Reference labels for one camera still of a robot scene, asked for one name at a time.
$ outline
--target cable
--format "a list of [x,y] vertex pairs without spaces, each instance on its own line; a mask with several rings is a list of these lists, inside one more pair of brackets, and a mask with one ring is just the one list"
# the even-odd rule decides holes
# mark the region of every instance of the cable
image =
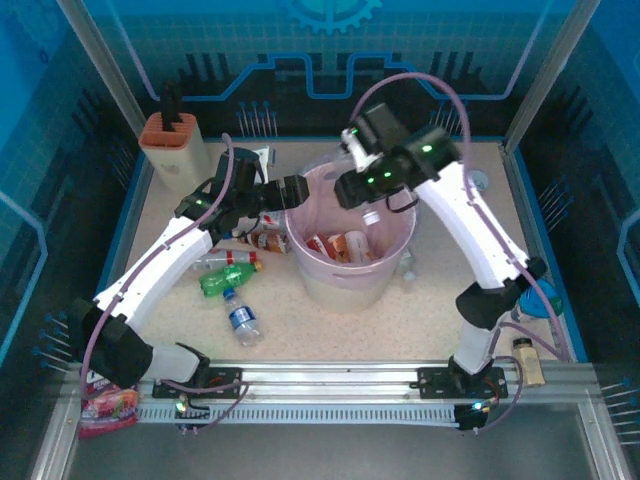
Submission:
[[227,408],[224,412],[222,412],[222,414],[216,418],[213,422],[211,423],[207,423],[206,425],[202,426],[202,427],[196,427],[195,425],[191,428],[191,430],[193,431],[194,435],[198,434],[198,431],[203,430],[205,428],[210,428],[210,427],[215,427],[216,425],[218,425],[222,420],[224,420],[225,418],[227,418],[229,416],[229,414],[240,404],[240,402],[244,399],[244,397],[247,396],[247,393],[249,392],[249,382],[234,382],[234,383],[228,383],[227,385],[220,385],[219,387],[211,387],[211,388],[191,388],[191,387],[185,387],[183,385],[180,385],[179,383],[173,382],[171,380],[162,380],[162,383],[164,383],[165,385],[168,385],[169,387],[175,388],[176,390],[181,390],[185,393],[213,393],[213,392],[219,392],[222,390],[230,390],[232,388],[237,388],[240,386],[244,386],[244,388],[242,389],[242,392],[240,393],[240,395],[238,395],[238,398],[236,398],[236,400],[229,406],[229,408]]
[[[224,183],[222,185],[222,190],[220,190],[220,193],[218,194],[218,197],[216,198],[216,200],[209,207],[209,209],[206,212],[204,212],[204,214],[202,214],[200,218],[198,218],[195,222],[193,222],[188,227],[176,233],[173,237],[167,240],[163,245],[158,246],[147,257],[145,257],[142,262],[140,262],[140,265],[138,265],[133,270],[133,272],[131,272],[131,275],[129,275],[127,279],[124,281],[120,290],[113,296],[113,299],[111,300],[107,308],[104,310],[104,312],[102,312],[102,315],[100,316],[98,323],[96,323],[96,326],[93,329],[93,332],[91,332],[91,336],[89,337],[89,341],[87,342],[87,348],[84,352],[84,357],[82,359],[82,368],[80,369],[80,392],[83,398],[87,397],[87,374],[89,373],[89,363],[91,361],[91,355],[93,354],[93,349],[96,345],[96,342],[98,341],[98,336],[100,335],[102,328],[107,322],[107,319],[111,315],[111,312],[113,312],[113,309],[116,307],[116,305],[120,301],[122,301],[124,294],[127,292],[127,290],[129,290],[129,287],[135,281],[138,275],[140,275],[140,272],[142,272],[142,270],[144,270],[146,266],[153,261],[154,258],[156,258],[165,249],[168,249],[174,242],[176,242],[178,239],[180,239],[190,231],[198,228],[200,224],[202,224],[202,222],[204,222],[205,219],[209,217],[215,211],[216,208],[218,208],[218,205],[220,205],[220,203],[222,202],[222,199],[227,193],[227,190],[229,189],[229,185],[231,184],[231,177],[233,173],[234,151],[233,151],[233,142],[231,140],[231,137],[227,133],[222,134],[222,140],[224,140],[224,143],[227,144],[227,148],[229,149],[229,162],[227,164],[227,175],[225,176]],[[176,385],[177,387],[174,387],[174,388],[178,390],[183,390],[183,387],[181,385],[178,385],[177,383]]]
[[471,126],[469,124],[469,116],[467,115],[467,111],[464,108],[464,105],[460,100],[460,97],[453,90],[453,88],[451,88],[451,86],[448,83],[439,79],[438,77],[435,77],[433,75],[429,75],[426,73],[422,73],[422,72],[404,72],[404,73],[398,73],[396,75],[391,75],[390,77],[387,77],[384,80],[381,80],[378,83],[374,84],[362,95],[362,97],[360,97],[360,100],[358,100],[358,103],[356,104],[356,106],[353,109],[353,112],[351,113],[351,117],[349,118],[349,121],[355,120],[355,118],[360,113],[362,106],[371,97],[371,95],[373,95],[377,90],[379,90],[380,88],[382,88],[383,86],[389,83],[396,82],[398,80],[406,80],[406,79],[425,80],[427,82],[432,83],[436,87],[440,88],[444,93],[446,93],[447,96],[451,99],[451,103],[456,107],[456,110],[458,111],[458,115],[460,117],[460,124],[462,125],[462,175],[463,175],[462,182],[464,184],[464,189],[465,189],[469,204],[476,211],[480,219],[483,221],[483,223],[487,226],[487,228],[489,229],[493,237],[496,239],[496,241],[498,242],[498,244],[500,245],[504,253],[507,255],[509,262],[511,262],[513,266],[518,270],[518,272],[529,282],[529,284],[533,287],[533,289],[536,291],[536,293],[542,300],[542,303],[544,304],[544,307],[547,310],[547,313],[549,313],[549,316],[556,330],[558,338],[560,339],[560,347],[562,352],[559,358],[561,360],[569,361],[570,360],[569,345],[567,343],[567,339],[564,336],[564,331],[562,330],[562,326],[560,325],[560,320],[558,319],[558,316],[553,310],[553,307],[551,306],[551,303],[549,302],[547,295],[544,293],[542,288],[540,288],[540,285],[538,285],[538,282],[536,281],[536,279],[533,278],[533,276],[527,271],[527,269],[523,265],[520,264],[518,260],[516,260],[514,253],[511,251],[511,249],[509,248],[509,245],[507,244],[505,239],[502,237],[498,229],[495,227],[495,225],[489,219],[489,217],[487,217],[484,211],[475,202],[474,187],[471,183],[471,178],[469,175],[469,171],[471,170]]
[[402,212],[406,212],[407,210],[409,210],[409,209],[411,209],[411,208],[415,207],[415,206],[418,204],[418,202],[420,201],[420,199],[419,199],[419,198],[416,198],[413,202],[409,202],[409,203],[407,203],[407,204],[406,204],[405,206],[403,206],[403,207],[400,207],[400,208],[391,208],[391,205],[389,204],[389,197],[390,197],[390,196],[391,196],[391,195],[389,195],[388,197],[384,197],[384,204],[387,206],[387,209],[388,209],[390,212],[393,212],[393,213],[402,213]]
[[531,330],[521,325],[518,325],[517,323],[511,323],[511,322],[502,322],[500,325],[504,327],[513,328],[514,330],[518,330],[519,332],[524,333],[526,336],[531,337],[532,340],[535,340],[537,343],[539,343],[540,346],[544,347],[545,350],[551,353],[551,355],[553,355],[557,359],[561,358],[560,352],[558,352],[555,348],[553,348],[551,345],[545,342],[539,335],[533,333]]
[[500,390],[498,390],[498,387],[496,387],[496,385],[491,380],[489,380],[489,377],[485,377],[483,379],[483,382],[489,385],[489,387],[491,387],[491,390],[493,390],[493,393],[496,396],[496,407],[498,407],[500,405]]
[[500,423],[504,422],[507,419],[507,417],[509,415],[511,415],[511,413],[513,412],[513,409],[516,407],[516,403],[518,403],[518,400],[520,400],[520,396],[522,395],[522,388],[524,386],[524,378],[523,378],[524,377],[524,373],[523,373],[522,365],[520,364],[520,361],[516,357],[513,357],[511,355],[500,355],[500,356],[496,357],[496,360],[511,361],[511,362],[513,362],[515,364],[516,369],[518,370],[518,389],[516,390],[516,393],[513,395],[513,400],[511,400],[511,404],[502,413],[502,415],[500,415],[498,418],[496,418],[489,425],[485,425],[482,428],[474,428],[473,429],[473,431],[475,432],[476,436],[480,432],[486,432],[488,430],[491,430],[492,428],[497,427]]

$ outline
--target water bottle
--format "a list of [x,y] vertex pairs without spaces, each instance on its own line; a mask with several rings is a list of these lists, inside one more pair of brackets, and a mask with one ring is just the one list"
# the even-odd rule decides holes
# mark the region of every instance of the water bottle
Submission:
[[[556,289],[544,279],[538,280],[538,285],[540,285],[540,288],[549,299],[549,303],[551,303],[555,314],[560,315],[564,310],[564,304]],[[518,302],[511,310],[510,316],[512,321],[520,323],[523,321],[549,318],[549,312],[547,312],[547,309],[534,288],[529,287],[520,295]]]
[[262,263],[234,263],[218,272],[200,277],[200,288],[205,297],[217,297],[228,288],[238,287],[249,281],[254,273],[262,271]]
[[223,296],[231,328],[240,343],[245,347],[252,347],[262,340],[262,334],[258,330],[258,320],[235,290],[228,288]]

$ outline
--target snack wrapper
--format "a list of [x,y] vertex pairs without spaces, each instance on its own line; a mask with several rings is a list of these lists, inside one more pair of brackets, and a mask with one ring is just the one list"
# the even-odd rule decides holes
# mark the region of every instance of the snack wrapper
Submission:
[[113,432],[138,421],[137,386],[121,389],[90,371],[87,380],[89,400],[82,401],[78,438],[91,438]]

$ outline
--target blue cap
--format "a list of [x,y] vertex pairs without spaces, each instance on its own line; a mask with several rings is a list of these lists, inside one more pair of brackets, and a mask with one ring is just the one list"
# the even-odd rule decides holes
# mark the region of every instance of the blue cap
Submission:
[[[556,289],[553,288],[553,285],[551,285],[549,282],[542,279],[538,280],[538,285],[540,285],[540,288],[549,299],[549,302],[551,303],[551,306],[553,307],[556,315],[560,315],[563,310],[563,305],[562,299],[558,295],[558,292],[556,292]],[[537,318],[549,318],[547,309],[544,308],[542,300],[533,289],[533,287],[527,288],[527,290],[520,296],[519,303],[520,309],[523,313]]]

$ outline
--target red snack bag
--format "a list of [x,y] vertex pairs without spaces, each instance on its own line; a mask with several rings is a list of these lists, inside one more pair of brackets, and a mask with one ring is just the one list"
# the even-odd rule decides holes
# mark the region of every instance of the red snack bag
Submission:
[[307,247],[329,257],[331,260],[339,261],[336,249],[331,245],[331,242],[329,242],[327,237],[321,233],[318,233],[307,240]]
[[113,432],[138,421],[135,385],[122,390],[93,371],[89,371],[87,377],[87,390],[92,398],[82,400],[78,438]]

